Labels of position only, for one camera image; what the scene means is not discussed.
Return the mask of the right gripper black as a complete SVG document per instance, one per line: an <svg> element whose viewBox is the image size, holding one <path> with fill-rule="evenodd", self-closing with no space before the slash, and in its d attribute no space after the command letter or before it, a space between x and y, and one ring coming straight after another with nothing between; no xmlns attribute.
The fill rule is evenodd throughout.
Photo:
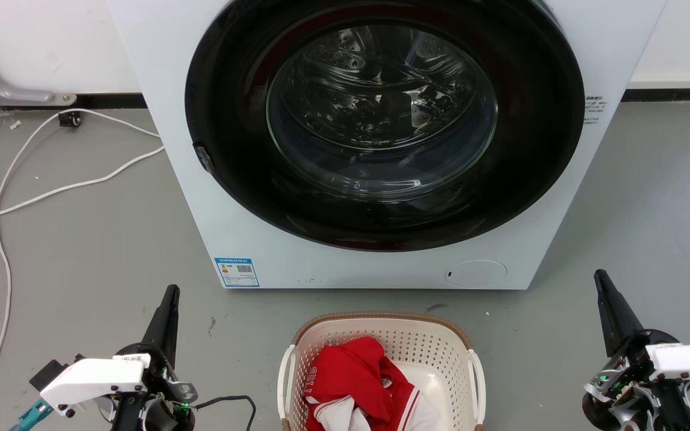
<svg viewBox="0 0 690 431"><path fill-rule="evenodd" d="M594 283L609 361L584 387L586 419L600 431L690 431L688 374L655 373L647 350L676 338L644 329L606 270L596 270Z"/></svg>

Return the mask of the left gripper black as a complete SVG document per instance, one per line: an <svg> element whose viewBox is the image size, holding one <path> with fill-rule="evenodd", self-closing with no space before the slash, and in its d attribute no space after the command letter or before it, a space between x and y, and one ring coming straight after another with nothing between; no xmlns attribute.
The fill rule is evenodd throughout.
<svg viewBox="0 0 690 431"><path fill-rule="evenodd" d="M110 431L194 431L195 387L175 377L180 287L167 286L140 343L118 351L124 359L149 355L142 383L132 390L113 390L117 402Z"/></svg>

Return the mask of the cream perforated laundry basket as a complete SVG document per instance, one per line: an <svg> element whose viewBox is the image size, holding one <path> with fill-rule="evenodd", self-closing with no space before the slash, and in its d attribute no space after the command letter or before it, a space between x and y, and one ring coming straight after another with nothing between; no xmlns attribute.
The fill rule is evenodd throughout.
<svg viewBox="0 0 690 431"><path fill-rule="evenodd" d="M483 366L465 332L443 317L375 311L321 315L299 328L277 374L282 431L305 431L308 409L299 397L305 374L320 350L362 336L380 342L392 363L421 366L435 374L453 431L485 431Z"/></svg>

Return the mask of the blue energy label sticker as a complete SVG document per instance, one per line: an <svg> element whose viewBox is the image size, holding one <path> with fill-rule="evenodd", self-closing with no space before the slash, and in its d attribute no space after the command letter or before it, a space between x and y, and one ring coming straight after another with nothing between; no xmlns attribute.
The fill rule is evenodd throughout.
<svg viewBox="0 0 690 431"><path fill-rule="evenodd" d="M252 259L248 257L215 257L214 264L226 289L261 286Z"/></svg>

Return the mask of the small black box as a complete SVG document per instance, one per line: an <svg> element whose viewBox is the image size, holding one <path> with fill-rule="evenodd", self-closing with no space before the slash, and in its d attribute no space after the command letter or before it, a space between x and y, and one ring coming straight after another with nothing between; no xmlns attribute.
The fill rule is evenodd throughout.
<svg viewBox="0 0 690 431"><path fill-rule="evenodd" d="M42 390L46 389L46 387L60 374L63 373L63 371L68 368L68 366L73 365L74 363L77 363L80 360L84 360L86 357L81 354L77 354L71 363L60 363L57 360L50 360L38 373L36 373L33 377L31 377L28 382L30 385L35 388L36 391L41 393Z"/></svg>

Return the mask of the round white filter cover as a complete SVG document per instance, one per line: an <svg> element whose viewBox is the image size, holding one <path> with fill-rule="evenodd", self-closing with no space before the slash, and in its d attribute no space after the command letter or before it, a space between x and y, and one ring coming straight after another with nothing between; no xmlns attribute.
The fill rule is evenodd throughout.
<svg viewBox="0 0 690 431"><path fill-rule="evenodd" d="M444 273L446 282L458 289L496 289L507 276L507 268L499 262L474 260L458 263Z"/></svg>

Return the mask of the black round washer door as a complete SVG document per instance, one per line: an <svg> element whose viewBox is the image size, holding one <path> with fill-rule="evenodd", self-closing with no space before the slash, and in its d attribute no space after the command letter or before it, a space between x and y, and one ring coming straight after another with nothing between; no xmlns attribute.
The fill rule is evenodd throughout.
<svg viewBox="0 0 690 431"><path fill-rule="evenodd" d="M583 84L542 0L230 0L184 114L204 169L266 223L415 251L544 196L579 145Z"/></svg>

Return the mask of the red garment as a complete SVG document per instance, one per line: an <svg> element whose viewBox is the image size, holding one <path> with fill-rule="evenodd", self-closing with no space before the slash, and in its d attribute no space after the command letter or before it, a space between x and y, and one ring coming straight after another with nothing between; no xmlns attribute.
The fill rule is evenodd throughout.
<svg viewBox="0 0 690 431"><path fill-rule="evenodd" d="M372 336L325 346L299 397L307 431L406 431L419 391Z"/></svg>

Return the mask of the white garment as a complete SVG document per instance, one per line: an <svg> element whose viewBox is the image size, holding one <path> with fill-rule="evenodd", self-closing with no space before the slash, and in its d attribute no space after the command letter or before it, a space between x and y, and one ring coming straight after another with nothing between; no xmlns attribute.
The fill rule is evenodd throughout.
<svg viewBox="0 0 690 431"><path fill-rule="evenodd" d="M443 388L421 366L380 362L378 379L350 375L343 389L331 380L305 393L305 431L453 431Z"/></svg>

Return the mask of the grey printed text sticker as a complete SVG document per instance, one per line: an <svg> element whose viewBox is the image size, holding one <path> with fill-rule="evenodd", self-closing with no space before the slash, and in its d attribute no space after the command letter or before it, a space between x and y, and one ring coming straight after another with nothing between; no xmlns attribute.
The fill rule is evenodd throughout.
<svg viewBox="0 0 690 431"><path fill-rule="evenodd" d="M597 125L603 117L607 107L604 96L586 95L584 104L583 125Z"/></svg>

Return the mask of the white front-load washing machine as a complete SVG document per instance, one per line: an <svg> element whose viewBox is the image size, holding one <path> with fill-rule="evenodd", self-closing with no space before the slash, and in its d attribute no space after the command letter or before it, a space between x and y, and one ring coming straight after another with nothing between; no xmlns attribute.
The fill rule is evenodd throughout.
<svg viewBox="0 0 690 431"><path fill-rule="evenodd" d="M564 220L668 0L542 0L567 33L586 95L604 96L575 154L539 200L506 224L463 242L415 251L361 251L310 242L242 207L203 167L184 114L195 47L230 0L107 0L146 106L211 262L252 259L262 289L457 289L444 273L488 260L507 268L493 290L525 290Z"/></svg>

